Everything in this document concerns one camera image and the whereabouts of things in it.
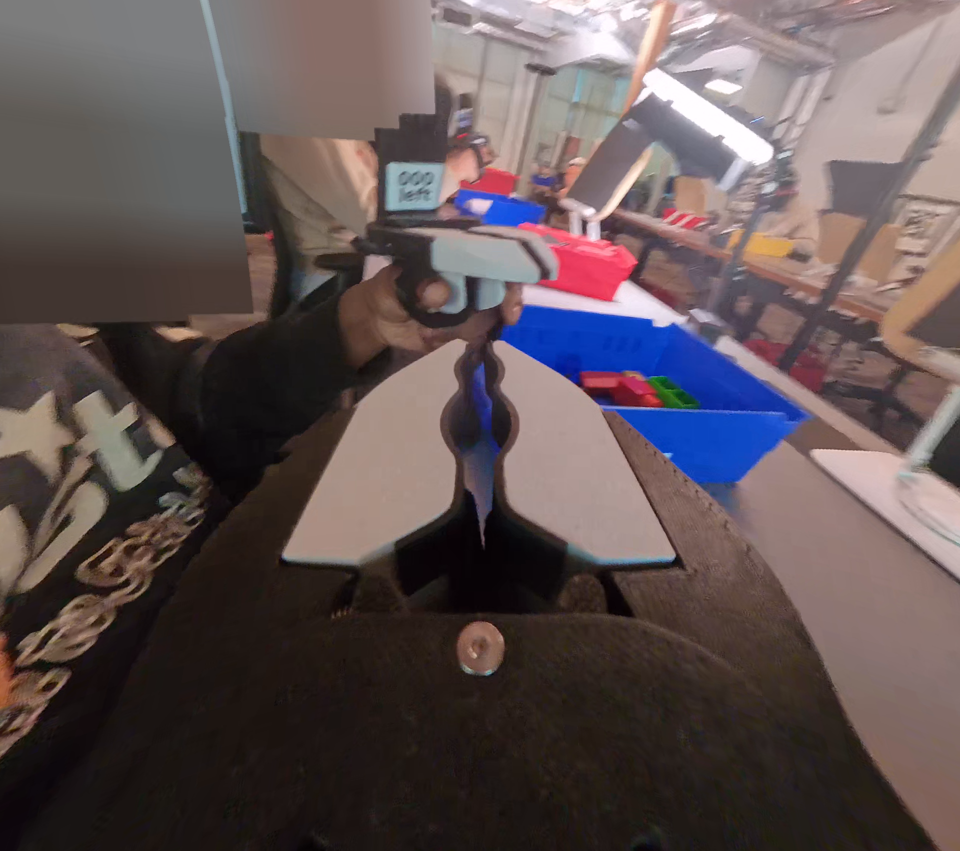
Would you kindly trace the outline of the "person's left hand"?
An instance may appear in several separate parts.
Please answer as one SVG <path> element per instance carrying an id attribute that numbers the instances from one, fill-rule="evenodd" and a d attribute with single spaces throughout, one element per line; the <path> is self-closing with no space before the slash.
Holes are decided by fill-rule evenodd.
<path id="1" fill-rule="evenodd" d="M 342 347 L 348 364 L 354 368 L 367 365 L 388 349 L 422 356 L 450 341 L 483 341 L 498 327 L 516 324 L 522 315 L 523 285 L 508 282 L 497 307 L 475 312 L 455 327 L 428 328 L 403 307 L 397 288 L 400 273 L 397 266 L 387 265 L 340 298 Z"/>

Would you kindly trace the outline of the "red plastic bin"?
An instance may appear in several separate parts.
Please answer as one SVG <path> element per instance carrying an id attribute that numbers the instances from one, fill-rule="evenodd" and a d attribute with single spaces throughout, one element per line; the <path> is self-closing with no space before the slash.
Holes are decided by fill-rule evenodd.
<path id="1" fill-rule="evenodd" d="M 463 180 L 460 190 L 468 193 L 511 197 L 518 185 L 519 176 L 496 167 L 487 167 L 474 182 Z"/>
<path id="2" fill-rule="evenodd" d="M 593 240 L 533 223 L 522 223 L 519 229 L 542 238 L 557 259 L 557 275 L 538 282 L 547 289 L 613 302 L 638 266 L 626 247 L 602 238 Z"/>

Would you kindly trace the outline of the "wall tag sign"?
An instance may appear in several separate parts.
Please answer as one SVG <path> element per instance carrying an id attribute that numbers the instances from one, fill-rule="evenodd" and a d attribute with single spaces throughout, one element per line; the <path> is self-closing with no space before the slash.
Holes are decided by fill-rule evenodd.
<path id="1" fill-rule="evenodd" d="M 925 257 L 937 245 L 944 229 L 950 223 L 952 207 L 928 200 L 910 200 L 904 203 L 898 218 L 900 228 L 897 251 L 905 256 Z"/>

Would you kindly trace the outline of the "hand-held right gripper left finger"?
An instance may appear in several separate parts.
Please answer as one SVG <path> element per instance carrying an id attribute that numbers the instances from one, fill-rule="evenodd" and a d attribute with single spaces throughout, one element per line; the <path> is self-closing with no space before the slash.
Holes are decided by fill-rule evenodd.
<path id="1" fill-rule="evenodd" d="M 359 567 L 450 512 L 461 488 L 446 432 L 461 341 L 384 379 L 354 407 L 281 559 Z"/>

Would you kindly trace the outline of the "small blue plastic bin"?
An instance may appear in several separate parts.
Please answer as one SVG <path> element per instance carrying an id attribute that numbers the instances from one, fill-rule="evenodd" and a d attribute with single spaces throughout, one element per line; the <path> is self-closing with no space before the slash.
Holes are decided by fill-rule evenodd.
<path id="1" fill-rule="evenodd" d="M 534 201 L 466 188 L 456 192 L 453 205 L 462 216 L 493 226 L 540 224 L 546 214 L 546 208 Z"/>

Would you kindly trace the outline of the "blue bin with tag sticker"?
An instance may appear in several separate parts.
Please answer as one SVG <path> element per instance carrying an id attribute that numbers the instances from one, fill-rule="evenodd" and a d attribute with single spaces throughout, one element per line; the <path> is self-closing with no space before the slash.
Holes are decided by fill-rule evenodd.
<path id="1" fill-rule="evenodd" d="M 700 485 L 739 483 L 812 415 L 680 325 L 636 316 L 527 306 L 501 339 L 574 385 L 582 373 L 663 379 L 680 404 L 601 399 Z"/>

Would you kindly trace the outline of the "studio light panel on stand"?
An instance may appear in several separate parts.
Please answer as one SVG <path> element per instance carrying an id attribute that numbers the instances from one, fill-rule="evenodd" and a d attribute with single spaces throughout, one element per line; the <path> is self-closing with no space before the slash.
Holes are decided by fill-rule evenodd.
<path id="1" fill-rule="evenodd" d="M 673 155 L 680 176 L 708 178 L 725 193 L 774 159 L 765 137 L 659 68 L 645 74 L 625 119 Z"/>

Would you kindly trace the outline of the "black board on white stand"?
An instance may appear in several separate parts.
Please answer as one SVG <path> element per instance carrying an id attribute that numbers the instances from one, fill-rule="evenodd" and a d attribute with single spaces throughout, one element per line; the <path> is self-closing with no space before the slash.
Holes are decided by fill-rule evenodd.
<path id="1" fill-rule="evenodd" d="M 601 223 L 618 209 L 636 182 L 652 144 L 653 137 L 636 117 L 619 120 L 559 200 L 571 235 L 599 240 Z"/>
<path id="2" fill-rule="evenodd" d="M 950 245 L 881 321 L 887 350 L 950 385 L 902 454 L 816 449 L 812 460 L 959 580 L 959 245 Z"/>

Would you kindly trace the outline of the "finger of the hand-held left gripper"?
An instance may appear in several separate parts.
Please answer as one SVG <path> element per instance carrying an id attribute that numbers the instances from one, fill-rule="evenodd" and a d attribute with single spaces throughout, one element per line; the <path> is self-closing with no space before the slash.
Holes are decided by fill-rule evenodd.
<path id="1" fill-rule="evenodd" d="M 522 245 L 528 255 L 536 261 L 539 270 L 537 279 L 526 279 L 526 282 L 556 281 L 560 276 L 561 265 L 554 250 L 556 242 L 549 236 L 544 237 L 526 226 L 486 224 L 469 229 L 469 233 L 474 236 L 509 240 Z"/>
<path id="2" fill-rule="evenodd" d="M 436 237 L 429 261 L 444 277 L 534 284 L 544 274 L 537 256 L 511 237 Z"/>

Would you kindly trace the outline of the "red toy block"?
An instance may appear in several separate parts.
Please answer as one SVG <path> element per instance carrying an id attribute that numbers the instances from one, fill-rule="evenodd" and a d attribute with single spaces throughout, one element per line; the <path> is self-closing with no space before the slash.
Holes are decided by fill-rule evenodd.
<path id="1" fill-rule="evenodd" d="M 584 371 L 579 386 L 598 403 L 634 409 L 662 409 L 665 402 L 654 385 L 640 373 Z"/>

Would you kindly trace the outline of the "long wooden workbench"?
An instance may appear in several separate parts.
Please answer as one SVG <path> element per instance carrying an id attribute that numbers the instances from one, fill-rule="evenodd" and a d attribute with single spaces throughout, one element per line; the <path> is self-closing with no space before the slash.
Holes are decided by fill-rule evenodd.
<path id="1" fill-rule="evenodd" d="M 602 231 L 631 235 L 640 240 L 652 240 L 672 248 L 682 248 L 723 265 L 733 257 L 733 253 L 726 247 L 714 245 L 706 232 L 665 224 L 649 214 L 639 212 L 615 210 L 602 224 Z M 756 283 L 771 285 L 779 292 L 786 293 L 790 299 L 795 299 L 798 295 L 799 303 L 812 305 L 819 302 L 826 289 L 819 281 L 812 279 L 805 268 L 793 259 L 754 254 L 747 254 L 741 266 Z M 897 301 L 897 296 L 892 293 L 861 293 L 841 289 L 830 308 L 844 315 L 879 323 Z"/>

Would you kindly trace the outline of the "black printed shirt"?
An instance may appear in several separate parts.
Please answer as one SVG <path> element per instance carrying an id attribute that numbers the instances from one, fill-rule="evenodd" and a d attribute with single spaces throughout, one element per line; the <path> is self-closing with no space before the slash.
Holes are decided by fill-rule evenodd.
<path id="1" fill-rule="evenodd" d="M 2 768 L 93 732 L 225 512 L 90 348 L 3 325 Z"/>

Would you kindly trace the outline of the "black floor lamp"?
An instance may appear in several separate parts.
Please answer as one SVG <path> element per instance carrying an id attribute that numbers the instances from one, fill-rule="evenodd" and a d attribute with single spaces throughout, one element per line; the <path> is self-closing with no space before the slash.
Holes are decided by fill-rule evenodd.
<path id="1" fill-rule="evenodd" d="M 528 176 L 531 164 L 536 157 L 537 137 L 544 98 L 550 80 L 557 73 L 554 67 L 541 62 L 529 62 L 525 65 L 525 70 L 532 77 L 532 84 L 516 169 L 516 174 L 520 180 L 524 180 Z"/>

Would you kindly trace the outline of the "black stand pole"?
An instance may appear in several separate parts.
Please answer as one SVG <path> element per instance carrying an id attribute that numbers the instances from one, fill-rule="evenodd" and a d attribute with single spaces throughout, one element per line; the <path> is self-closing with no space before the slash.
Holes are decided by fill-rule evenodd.
<path id="1" fill-rule="evenodd" d="M 784 350 L 776 365 L 779 370 L 789 373 L 799 355 L 807 349 L 814 334 L 836 304 L 847 279 L 856 269 L 882 226 L 888 223 L 898 199 L 918 172 L 919 167 L 930 159 L 933 149 L 939 144 L 945 128 L 958 107 L 958 102 L 959 67 L 956 66 L 928 117 L 920 126 L 917 135 L 912 139 L 899 161 L 901 170 L 894 184 L 890 186 L 874 215 L 866 220 L 863 228 L 847 248 L 836 271 L 822 291 L 819 301 L 813 306 L 809 316 L 804 320 Z"/>

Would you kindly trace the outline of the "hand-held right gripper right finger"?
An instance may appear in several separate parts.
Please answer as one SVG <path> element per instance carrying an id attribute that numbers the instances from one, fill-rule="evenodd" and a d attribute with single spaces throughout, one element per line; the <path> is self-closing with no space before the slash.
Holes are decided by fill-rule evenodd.
<path id="1" fill-rule="evenodd" d="M 596 566 L 673 564 L 675 548 L 599 404 L 506 342 L 491 354 L 510 420 L 498 461 L 505 506 Z"/>

